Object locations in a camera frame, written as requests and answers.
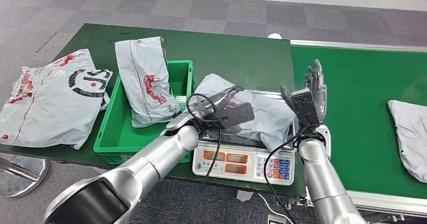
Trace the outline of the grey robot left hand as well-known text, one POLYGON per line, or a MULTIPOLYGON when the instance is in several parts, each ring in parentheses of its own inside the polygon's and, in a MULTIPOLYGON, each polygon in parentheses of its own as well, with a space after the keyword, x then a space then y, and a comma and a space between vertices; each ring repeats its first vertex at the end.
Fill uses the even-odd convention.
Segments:
POLYGON ((216 112, 218 110, 222 110, 226 107, 229 101, 234 97, 238 92, 243 91, 244 88, 238 85, 234 85, 232 87, 226 88, 221 92, 210 96, 208 100, 201 101, 200 111, 204 114, 210 114, 216 112))

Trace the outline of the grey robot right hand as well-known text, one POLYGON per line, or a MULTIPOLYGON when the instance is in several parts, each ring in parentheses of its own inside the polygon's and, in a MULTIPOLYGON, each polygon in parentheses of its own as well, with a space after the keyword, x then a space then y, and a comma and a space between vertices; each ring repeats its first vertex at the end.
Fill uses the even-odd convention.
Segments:
POLYGON ((322 65, 318 59, 309 66, 304 78, 304 87, 293 92, 280 88, 281 97, 300 121, 323 122, 327 111, 327 86, 324 83, 322 65))

